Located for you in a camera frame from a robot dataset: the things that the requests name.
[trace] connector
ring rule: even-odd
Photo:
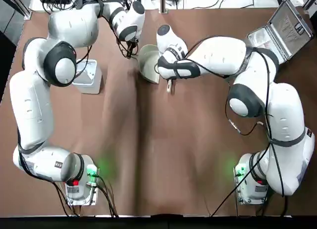
[[[97,183],[96,182],[87,182],[86,185],[88,185],[89,187],[92,187],[92,188],[96,188],[97,187]]]

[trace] case lid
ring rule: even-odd
[[[313,33],[290,0],[284,0],[267,23],[280,50],[290,59]]]

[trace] metal bracket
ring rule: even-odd
[[[17,10],[20,14],[24,15],[24,20],[31,19],[32,11],[26,7],[21,0],[13,0],[15,3],[15,10]]]

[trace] green led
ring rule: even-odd
[[[88,165],[87,166],[87,175],[90,176],[89,183],[96,182],[96,175],[97,175],[97,167],[95,165]]]

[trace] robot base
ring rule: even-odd
[[[98,178],[91,177],[88,174],[99,175],[99,169],[95,166],[93,160],[88,155],[82,155],[84,159],[84,173],[78,185],[69,186],[65,184],[65,192],[69,205],[90,206],[96,205],[98,197],[98,188],[90,187],[87,183],[98,184]]]
[[[238,164],[236,167],[233,168],[233,178],[234,178],[234,185],[235,187],[241,182],[243,177],[248,171],[246,168]],[[261,188],[262,192],[259,195],[259,192],[249,192],[253,191],[252,188]],[[265,201],[265,196],[267,192],[268,186],[263,186],[257,182],[255,182],[251,175],[240,184],[240,186],[236,189],[236,200],[240,205],[261,205]]]

